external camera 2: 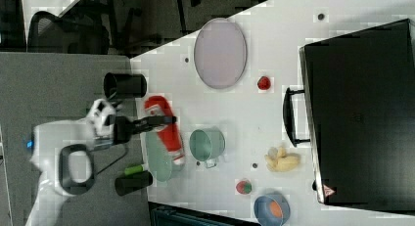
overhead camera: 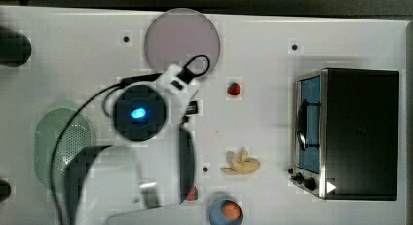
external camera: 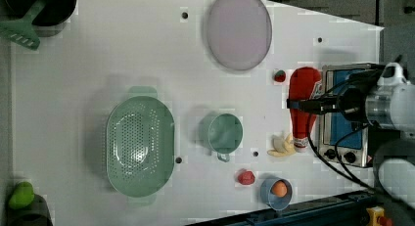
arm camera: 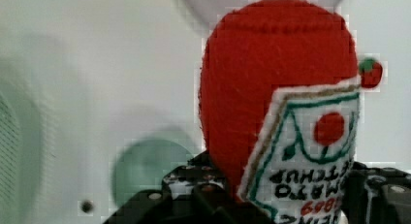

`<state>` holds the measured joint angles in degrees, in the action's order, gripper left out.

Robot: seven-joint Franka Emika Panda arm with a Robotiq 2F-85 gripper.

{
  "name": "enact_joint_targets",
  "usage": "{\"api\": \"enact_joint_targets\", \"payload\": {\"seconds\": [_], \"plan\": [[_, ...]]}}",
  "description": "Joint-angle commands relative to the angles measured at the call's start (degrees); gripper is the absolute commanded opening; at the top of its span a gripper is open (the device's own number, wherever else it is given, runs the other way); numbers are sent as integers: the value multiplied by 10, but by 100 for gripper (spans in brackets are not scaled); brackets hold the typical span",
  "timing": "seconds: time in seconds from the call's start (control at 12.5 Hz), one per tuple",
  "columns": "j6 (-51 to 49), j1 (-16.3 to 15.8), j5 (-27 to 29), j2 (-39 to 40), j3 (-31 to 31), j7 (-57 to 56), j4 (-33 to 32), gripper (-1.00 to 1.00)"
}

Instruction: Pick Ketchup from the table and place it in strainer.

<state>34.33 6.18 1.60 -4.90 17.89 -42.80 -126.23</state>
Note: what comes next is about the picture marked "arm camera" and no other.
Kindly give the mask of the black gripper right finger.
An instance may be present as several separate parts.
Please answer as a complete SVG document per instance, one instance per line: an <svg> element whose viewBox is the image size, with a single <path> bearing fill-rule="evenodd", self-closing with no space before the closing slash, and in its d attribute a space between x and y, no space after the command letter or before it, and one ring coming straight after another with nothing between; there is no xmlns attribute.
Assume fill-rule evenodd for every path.
<svg viewBox="0 0 411 224"><path fill-rule="evenodd" d="M411 224L411 178L396 168L355 162L342 211L348 224Z"/></svg>

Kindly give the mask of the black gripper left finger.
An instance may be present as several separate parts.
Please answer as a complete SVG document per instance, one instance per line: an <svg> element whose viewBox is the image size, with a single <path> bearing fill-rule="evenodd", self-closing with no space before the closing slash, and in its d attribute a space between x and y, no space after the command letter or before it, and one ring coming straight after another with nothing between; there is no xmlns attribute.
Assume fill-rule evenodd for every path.
<svg viewBox="0 0 411 224"><path fill-rule="evenodd" d="M223 224L217 213L230 196L226 178L211 162L208 151L165 175L162 188L172 197L171 211L162 224Z"/></svg>

